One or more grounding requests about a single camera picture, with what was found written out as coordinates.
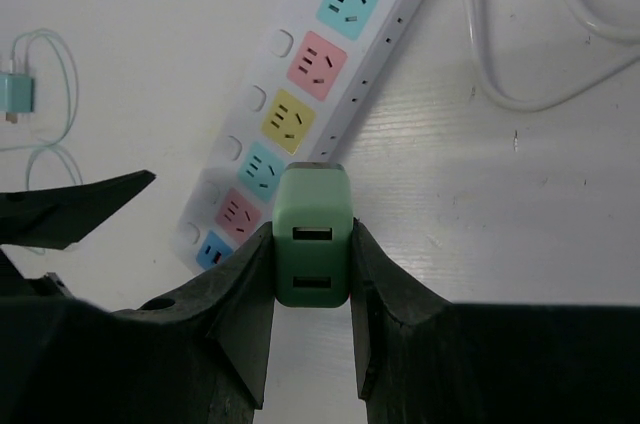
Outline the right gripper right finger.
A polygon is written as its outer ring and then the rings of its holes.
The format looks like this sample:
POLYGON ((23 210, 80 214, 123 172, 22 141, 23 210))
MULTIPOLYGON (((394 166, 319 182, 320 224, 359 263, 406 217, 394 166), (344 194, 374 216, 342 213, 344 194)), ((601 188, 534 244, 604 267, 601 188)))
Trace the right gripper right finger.
POLYGON ((452 303, 351 234, 357 390, 371 423, 635 423, 635 306, 452 303))

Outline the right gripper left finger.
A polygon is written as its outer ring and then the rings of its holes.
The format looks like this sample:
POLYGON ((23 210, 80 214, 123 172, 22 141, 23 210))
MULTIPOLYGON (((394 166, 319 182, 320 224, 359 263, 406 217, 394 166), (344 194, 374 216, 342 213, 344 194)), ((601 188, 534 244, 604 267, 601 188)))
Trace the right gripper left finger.
POLYGON ((249 423, 264 404, 272 227, 137 310, 107 312, 1 262, 5 423, 249 423))

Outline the green usb charger plug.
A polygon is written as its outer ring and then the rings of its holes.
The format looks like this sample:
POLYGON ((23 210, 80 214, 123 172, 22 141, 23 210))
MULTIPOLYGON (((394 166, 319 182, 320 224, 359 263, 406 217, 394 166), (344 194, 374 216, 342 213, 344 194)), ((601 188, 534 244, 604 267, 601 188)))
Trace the green usb charger plug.
POLYGON ((276 299, 290 308, 337 308, 350 295, 354 208, 340 164, 285 169, 272 213, 276 299))

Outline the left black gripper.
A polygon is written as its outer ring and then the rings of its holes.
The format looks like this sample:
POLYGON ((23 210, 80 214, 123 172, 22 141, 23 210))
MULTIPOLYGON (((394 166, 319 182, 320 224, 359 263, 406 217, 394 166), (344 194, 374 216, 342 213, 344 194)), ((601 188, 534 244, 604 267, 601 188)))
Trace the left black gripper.
MULTIPOLYGON (((80 242, 156 178, 141 170, 92 184, 1 195, 1 243, 64 250, 80 242)), ((73 298, 54 272, 31 275, 1 251, 2 298, 73 298)))

